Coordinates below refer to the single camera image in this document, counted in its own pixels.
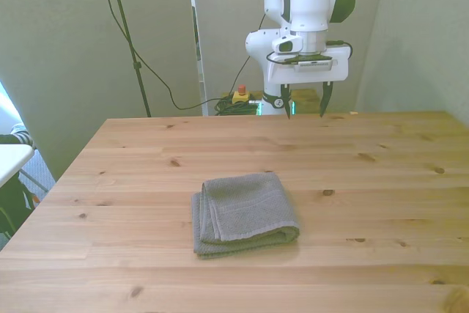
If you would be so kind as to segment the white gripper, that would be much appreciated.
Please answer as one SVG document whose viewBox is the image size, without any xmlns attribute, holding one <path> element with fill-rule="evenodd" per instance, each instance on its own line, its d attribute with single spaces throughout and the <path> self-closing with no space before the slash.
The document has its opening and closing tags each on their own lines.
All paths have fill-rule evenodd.
<svg viewBox="0 0 469 313">
<path fill-rule="evenodd" d="M 344 81 L 349 74 L 349 46 L 328 46 L 321 58 L 297 59 L 279 54 L 269 54 L 266 79 L 270 84 L 281 84 L 281 99 L 288 119 L 291 116 L 290 84 L 322 83 L 320 116 L 325 114 L 335 81 Z"/>
</svg>

